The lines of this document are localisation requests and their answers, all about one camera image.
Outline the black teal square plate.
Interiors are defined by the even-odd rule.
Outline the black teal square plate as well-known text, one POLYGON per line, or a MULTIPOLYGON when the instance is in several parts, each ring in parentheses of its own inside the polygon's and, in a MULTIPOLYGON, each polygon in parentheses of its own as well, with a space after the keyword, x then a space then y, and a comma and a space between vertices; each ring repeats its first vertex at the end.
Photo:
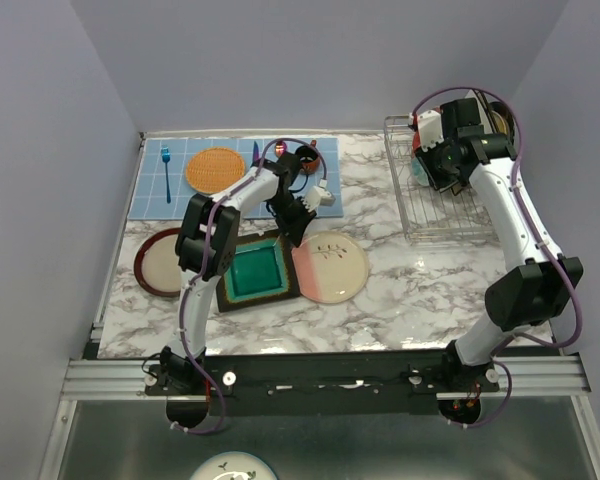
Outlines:
POLYGON ((300 295, 292 245, 278 230, 240 236, 234 259, 216 287, 221 313, 300 295))

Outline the beige floral round plate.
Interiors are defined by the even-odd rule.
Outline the beige floral round plate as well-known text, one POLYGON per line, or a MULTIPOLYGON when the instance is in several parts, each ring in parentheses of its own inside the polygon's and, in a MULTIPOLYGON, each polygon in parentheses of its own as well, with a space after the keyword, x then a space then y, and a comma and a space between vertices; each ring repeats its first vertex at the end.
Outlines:
POLYGON ((317 303, 348 301, 363 289, 369 277, 366 252, 341 232, 310 234, 291 253, 301 294, 317 303))

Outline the red rimmed round plate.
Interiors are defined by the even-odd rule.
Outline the red rimmed round plate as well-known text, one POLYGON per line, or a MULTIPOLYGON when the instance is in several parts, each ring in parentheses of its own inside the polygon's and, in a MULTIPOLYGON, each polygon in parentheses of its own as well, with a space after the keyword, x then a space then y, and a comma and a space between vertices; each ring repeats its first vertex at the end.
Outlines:
POLYGON ((147 293, 162 298, 176 298, 181 289, 181 270, 175 244, 180 228, 159 231, 144 241, 136 252, 133 273, 138 285, 147 293))

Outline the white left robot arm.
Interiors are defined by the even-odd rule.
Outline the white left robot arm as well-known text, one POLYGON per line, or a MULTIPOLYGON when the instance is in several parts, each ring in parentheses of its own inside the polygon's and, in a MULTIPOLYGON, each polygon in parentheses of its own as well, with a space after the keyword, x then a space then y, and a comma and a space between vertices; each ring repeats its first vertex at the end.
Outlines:
POLYGON ((296 152, 275 161, 260 158, 227 189, 190 199, 175 245, 182 283, 178 341, 165 346, 159 357, 161 370, 177 393, 192 394, 209 378, 201 365, 206 322, 216 285, 234 259, 242 214, 264 202, 282 235, 300 245, 316 216, 316 208, 291 191, 301 170, 302 158, 296 152))

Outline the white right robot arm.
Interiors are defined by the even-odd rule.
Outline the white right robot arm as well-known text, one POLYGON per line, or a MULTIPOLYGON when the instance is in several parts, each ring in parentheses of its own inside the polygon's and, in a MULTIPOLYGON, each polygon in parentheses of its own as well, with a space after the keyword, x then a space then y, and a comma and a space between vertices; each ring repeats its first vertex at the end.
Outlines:
POLYGON ((484 313, 451 345, 456 358, 440 367, 440 379, 460 392, 476 380, 477 366, 490 363, 511 338, 581 308, 575 288, 584 268, 567 257, 535 209, 520 175, 521 154, 507 133, 486 131, 475 98, 447 102, 414 113, 419 145, 415 156, 439 192, 471 187, 486 208, 501 243, 506 273, 490 285, 484 313))

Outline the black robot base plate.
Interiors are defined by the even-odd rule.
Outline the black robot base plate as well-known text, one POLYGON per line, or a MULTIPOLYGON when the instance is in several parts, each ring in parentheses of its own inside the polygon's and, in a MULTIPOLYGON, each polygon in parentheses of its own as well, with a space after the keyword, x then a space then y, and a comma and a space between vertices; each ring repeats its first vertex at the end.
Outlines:
POLYGON ((208 355, 196 369, 169 350, 145 375, 145 392, 172 412, 291 416, 435 415, 441 403, 495 393, 492 362, 464 366, 449 349, 322 354, 208 355))

